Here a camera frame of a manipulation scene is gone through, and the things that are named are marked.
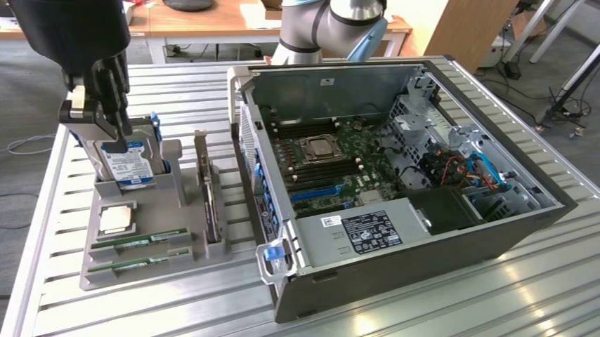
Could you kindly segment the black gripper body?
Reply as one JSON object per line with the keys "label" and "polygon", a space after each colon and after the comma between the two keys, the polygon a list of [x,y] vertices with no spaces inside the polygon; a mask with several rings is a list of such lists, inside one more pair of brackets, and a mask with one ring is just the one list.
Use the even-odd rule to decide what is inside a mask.
{"label": "black gripper body", "polygon": [[68,77],[90,73],[96,63],[110,69],[128,89],[124,51],[130,42],[120,1],[9,1],[31,49],[54,61]]}

